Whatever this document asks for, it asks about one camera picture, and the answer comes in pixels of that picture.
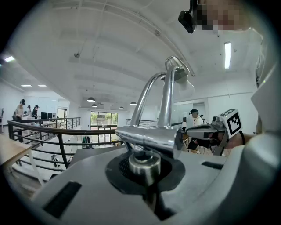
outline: wristband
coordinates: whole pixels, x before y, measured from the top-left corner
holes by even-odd
[[[244,134],[242,131],[239,131],[239,133],[241,134],[241,137],[242,137],[242,143],[243,145],[245,145],[245,137],[244,137]]]

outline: black cap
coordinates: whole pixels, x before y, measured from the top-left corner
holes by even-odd
[[[193,110],[191,111],[191,114],[192,114],[192,113],[195,113],[195,112],[198,112],[198,110],[197,110],[197,109],[193,109]]]

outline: ceiling light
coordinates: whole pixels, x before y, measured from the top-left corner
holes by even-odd
[[[10,56],[8,58],[5,59],[6,62],[10,62],[10,61],[13,61],[14,60],[14,57],[13,56]]]
[[[231,59],[231,43],[230,42],[224,43],[224,47],[225,47],[225,65],[224,65],[224,68],[229,69],[230,59]]]
[[[88,102],[95,102],[96,100],[95,100],[93,97],[89,97],[89,98],[87,99],[87,101],[88,101]]]

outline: black monitor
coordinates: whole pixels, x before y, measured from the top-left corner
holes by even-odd
[[[48,113],[46,112],[41,112],[41,119],[47,119]]]

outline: pendant light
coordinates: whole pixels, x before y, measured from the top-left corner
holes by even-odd
[[[87,99],[87,101],[88,101],[88,102],[95,102],[96,100],[95,100],[93,97],[89,97],[89,98]]]

